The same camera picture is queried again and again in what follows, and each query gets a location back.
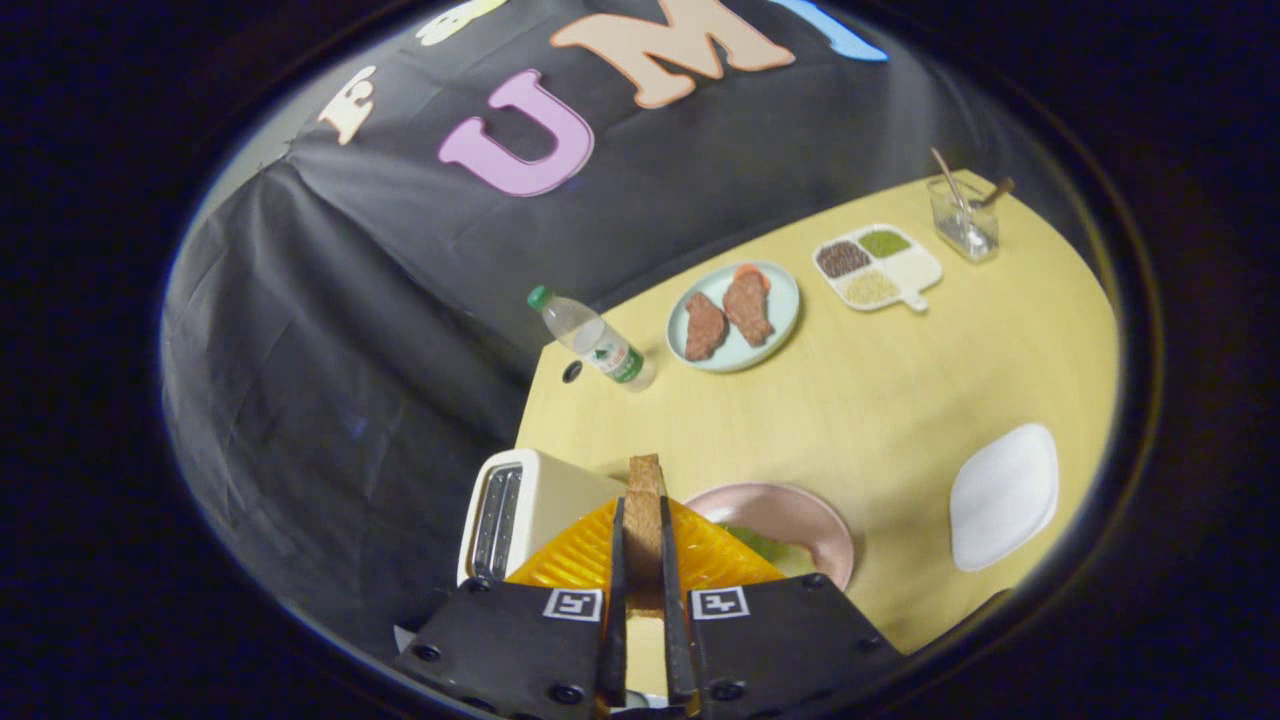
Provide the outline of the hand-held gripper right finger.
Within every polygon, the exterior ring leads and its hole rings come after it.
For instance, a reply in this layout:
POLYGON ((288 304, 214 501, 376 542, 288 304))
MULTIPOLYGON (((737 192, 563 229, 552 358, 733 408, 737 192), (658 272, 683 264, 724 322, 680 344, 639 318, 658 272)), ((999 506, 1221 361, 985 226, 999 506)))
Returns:
POLYGON ((682 591, 673 501, 660 518, 666 696, 685 717, 833 717, 905 665, 826 574, 682 591))

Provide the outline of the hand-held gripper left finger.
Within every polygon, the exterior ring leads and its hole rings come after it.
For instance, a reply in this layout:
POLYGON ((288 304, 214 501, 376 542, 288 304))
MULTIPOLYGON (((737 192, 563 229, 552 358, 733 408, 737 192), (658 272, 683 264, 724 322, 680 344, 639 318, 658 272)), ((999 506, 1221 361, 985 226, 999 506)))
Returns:
POLYGON ((394 660, 399 673, 506 719, 604 719, 626 703, 625 500, 602 520, 603 584, 466 580, 394 660))

